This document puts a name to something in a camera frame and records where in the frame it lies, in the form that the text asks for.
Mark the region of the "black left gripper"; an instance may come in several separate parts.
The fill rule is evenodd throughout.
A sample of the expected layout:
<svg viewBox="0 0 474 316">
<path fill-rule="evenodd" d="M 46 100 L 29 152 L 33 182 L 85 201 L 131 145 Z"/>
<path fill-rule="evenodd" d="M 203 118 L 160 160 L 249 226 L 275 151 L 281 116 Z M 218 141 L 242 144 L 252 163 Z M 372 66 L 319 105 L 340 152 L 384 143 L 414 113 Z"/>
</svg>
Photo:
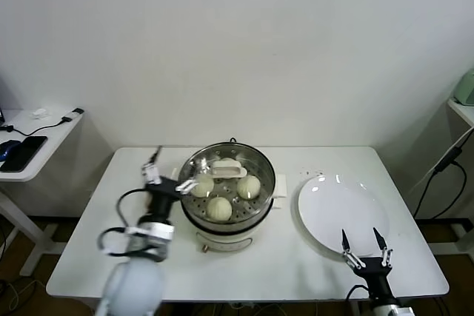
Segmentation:
<svg viewBox="0 0 474 316">
<path fill-rule="evenodd" d="M 146 183 L 144 189 L 149 192 L 153 198 L 180 200 L 181 194 L 189 194 L 190 191 L 198 185 L 198 181 L 195 178 L 191 178 L 178 185 L 178 181 L 160 176 L 156 162 L 161 150 L 162 146 L 158 146 L 156 151 L 141 168 L 141 173 Z"/>
</svg>

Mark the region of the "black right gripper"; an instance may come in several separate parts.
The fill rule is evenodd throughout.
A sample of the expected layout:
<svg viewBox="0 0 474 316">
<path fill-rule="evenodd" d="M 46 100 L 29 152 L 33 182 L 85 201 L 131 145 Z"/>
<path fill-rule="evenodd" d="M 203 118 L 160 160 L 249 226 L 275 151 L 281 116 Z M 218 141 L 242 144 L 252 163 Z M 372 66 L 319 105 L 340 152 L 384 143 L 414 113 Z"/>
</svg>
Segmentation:
<svg viewBox="0 0 474 316">
<path fill-rule="evenodd" d="M 353 269 L 354 273 L 364 279 L 370 293 L 390 293 L 390 285 L 387 276 L 390 273 L 391 256 L 393 251 L 387 247 L 384 237 L 373 227 L 375 239 L 381 250 L 381 257 L 368 257 L 360 259 L 350 248 L 344 229 L 342 234 L 342 257 L 345 263 Z"/>
</svg>

